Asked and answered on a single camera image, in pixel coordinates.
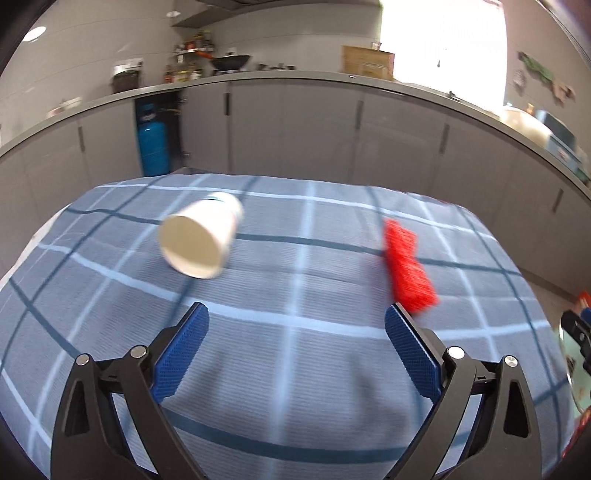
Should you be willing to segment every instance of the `blue gripper pad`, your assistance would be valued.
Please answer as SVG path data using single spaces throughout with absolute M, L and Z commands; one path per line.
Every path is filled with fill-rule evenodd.
M 209 312 L 200 305 L 179 328 L 154 365 L 151 392 L 156 403 L 174 395 L 209 330 Z
M 591 308 L 587 307 L 581 312 L 581 318 L 591 325 Z
M 400 312 L 391 305 L 384 319 L 386 334 L 418 392 L 436 403 L 441 397 L 441 369 Z

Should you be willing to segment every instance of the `cardboard box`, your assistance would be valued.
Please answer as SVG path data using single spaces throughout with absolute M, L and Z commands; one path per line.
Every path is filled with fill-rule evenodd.
M 394 53 L 343 45 L 343 72 L 382 80 L 393 80 Z

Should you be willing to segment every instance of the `white wall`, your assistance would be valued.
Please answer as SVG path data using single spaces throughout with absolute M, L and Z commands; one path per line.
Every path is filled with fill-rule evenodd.
M 276 7 L 211 25 L 217 54 L 228 48 L 259 63 L 294 65 L 298 70 L 339 72 L 341 46 L 371 47 L 379 41 L 381 8 L 369 5 L 308 4 Z
M 57 0 L 37 21 L 47 31 L 21 43 L 0 76 L 6 143 L 42 121 L 63 100 L 111 93 L 113 65 L 144 58 L 144 83 L 163 81 L 184 29 L 170 27 L 173 0 Z
M 517 108 L 549 111 L 562 120 L 577 137 L 581 148 L 591 154 L 591 70 L 587 67 L 558 23 L 536 0 L 502 0 L 507 26 L 507 85 L 505 99 Z M 522 93 L 513 85 L 515 69 L 527 72 L 518 52 L 523 51 L 574 88 L 576 100 L 564 105 L 555 100 L 552 90 L 526 73 Z

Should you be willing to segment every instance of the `metal screw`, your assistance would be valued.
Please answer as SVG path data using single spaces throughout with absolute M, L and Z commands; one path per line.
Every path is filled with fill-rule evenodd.
M 76 357 L 76 365 L 80 365 L 81 367 L 83 365 L 86 365 L 89 361 L 90 361 L 90 357 L 88 355 L 86 355 L 85 353 L 83 353 L 82 355 L 78 355 Z
M 129 352 L 134 358 L 142 358 L 146 353 L 148 353 L 148 349 L 143 345 L 136 345 Z
M 517 366 L 517 363 L 518 363 L 518 361 L 517 361 L 517 359 L 516 359 L 514 356 L 507 355 L 507 356 L 505 357 L 505 363 L 506 363 L 507 365 L 509 365 L 510 367 L 516 367 L 516 366 Z
M 449 353 L 449 356 L 452 358 L 455 358 L 456 360 L 459 360 L 460 358 L 464 358 L 464 350 L 462 350 L 460 347 L 458 346 L 451 346 L 450 348 L 447 349 L 447 353 Z

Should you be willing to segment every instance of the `kitchen appliance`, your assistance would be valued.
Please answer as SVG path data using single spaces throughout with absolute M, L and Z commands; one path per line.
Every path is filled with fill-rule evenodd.
M 113 68 L 111 86 L 113 93 L 140 88 L 144 59 L 129 59 Z
M 554 115 L 548 113 L 545 110 L 538 110 L 535 113 L 535 117 L 542 122 L 545 126 L 552 130 L 552 133 L 571 151 L 575 151 L 577 148 L 577 139 L 573 133 L 558 120 Z
M 573 173 L 577 173 L 581 166 L 581 161 L 574 152 L 556 135 L 551 134 L 548 138 L 546 150 L 558 158 Z

